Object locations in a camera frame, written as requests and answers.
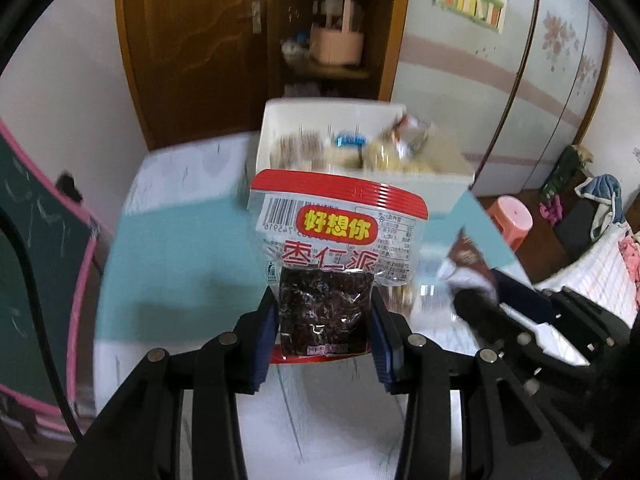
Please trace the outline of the green chalkboard pink frame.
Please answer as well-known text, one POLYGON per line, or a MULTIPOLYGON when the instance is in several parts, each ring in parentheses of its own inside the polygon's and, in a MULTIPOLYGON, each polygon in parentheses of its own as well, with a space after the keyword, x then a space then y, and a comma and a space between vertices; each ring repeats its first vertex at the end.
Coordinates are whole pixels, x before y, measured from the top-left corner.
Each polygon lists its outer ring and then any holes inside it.
POLYGON ((77 346, 98 227, 1 130, 1 391, 74 440, 77 346))

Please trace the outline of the pink handled basket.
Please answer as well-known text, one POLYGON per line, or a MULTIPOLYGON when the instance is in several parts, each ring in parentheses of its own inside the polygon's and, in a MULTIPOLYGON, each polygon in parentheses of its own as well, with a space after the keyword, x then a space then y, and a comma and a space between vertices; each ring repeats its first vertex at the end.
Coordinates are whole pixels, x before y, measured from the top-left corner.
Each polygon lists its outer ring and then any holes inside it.
POLYGON ((322 0, 311 25, 310 57, 324 66, 357 66, 361 62, 363 33, 354 26, 354 0, 322 0))

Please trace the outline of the white plastic storage bin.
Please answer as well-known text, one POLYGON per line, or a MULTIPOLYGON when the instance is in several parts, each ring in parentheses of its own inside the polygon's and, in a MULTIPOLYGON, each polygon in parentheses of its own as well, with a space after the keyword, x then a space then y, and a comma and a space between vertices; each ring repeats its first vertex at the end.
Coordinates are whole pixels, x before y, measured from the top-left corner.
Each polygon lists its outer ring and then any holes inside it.
POLYGON ((475 172, 448 132, 402 104, 329 98, 267 102, 256 156, 265 169, 326 172, 419 195, 446 216, 475 172))

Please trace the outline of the wooden corner shelf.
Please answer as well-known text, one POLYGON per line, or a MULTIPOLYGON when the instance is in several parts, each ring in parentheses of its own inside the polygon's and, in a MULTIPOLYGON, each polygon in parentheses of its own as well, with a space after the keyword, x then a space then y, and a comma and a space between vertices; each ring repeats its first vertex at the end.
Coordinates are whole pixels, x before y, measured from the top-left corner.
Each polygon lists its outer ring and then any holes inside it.
POLYGON ((269 90, 387 101, 409 0, 267 0, 269 90))

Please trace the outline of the red jujube snack packet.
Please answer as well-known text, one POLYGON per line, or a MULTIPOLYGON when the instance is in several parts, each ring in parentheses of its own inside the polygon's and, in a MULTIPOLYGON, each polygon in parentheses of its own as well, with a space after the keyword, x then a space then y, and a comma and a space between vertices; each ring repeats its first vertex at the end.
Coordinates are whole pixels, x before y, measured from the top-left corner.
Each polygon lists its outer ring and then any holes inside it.
POLYGON ((324 362, 371 348, 375 287, 412 278, 428 209, 402 188, 339 174, 265 169, 248 210, 279 305, 277 362, 324 362))

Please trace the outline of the white grey snack wrapper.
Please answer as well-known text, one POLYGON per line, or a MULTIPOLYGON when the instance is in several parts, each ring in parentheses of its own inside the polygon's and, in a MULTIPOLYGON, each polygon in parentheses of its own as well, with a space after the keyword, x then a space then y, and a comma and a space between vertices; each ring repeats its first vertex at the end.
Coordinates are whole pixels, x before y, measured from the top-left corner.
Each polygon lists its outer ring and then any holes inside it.
POLYGON ((453 295, 470 290, 491 304, 498 304, 497 280, 465 229, 458 232, 457 239, 442 260, 437 278, 453 295))

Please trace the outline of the pink plastic stool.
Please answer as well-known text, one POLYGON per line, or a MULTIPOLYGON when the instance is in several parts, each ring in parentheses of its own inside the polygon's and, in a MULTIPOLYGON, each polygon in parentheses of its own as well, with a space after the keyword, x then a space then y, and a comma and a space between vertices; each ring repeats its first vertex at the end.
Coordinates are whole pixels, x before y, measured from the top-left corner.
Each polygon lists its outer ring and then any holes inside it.
POLYGON ((503 195, 490 205, 487 213, 506 244, 516 252, 534 224, 527 207, 516 197, 503 195))

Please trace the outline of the brown wooden door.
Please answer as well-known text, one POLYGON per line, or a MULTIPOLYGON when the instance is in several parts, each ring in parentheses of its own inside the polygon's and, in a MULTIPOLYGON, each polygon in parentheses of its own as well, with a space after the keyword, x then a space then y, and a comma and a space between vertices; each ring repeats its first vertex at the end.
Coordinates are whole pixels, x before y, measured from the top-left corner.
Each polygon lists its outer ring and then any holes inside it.
POLYGON ((268 99, 267 0, 115 0, 150 150, 255 130, 268 99))

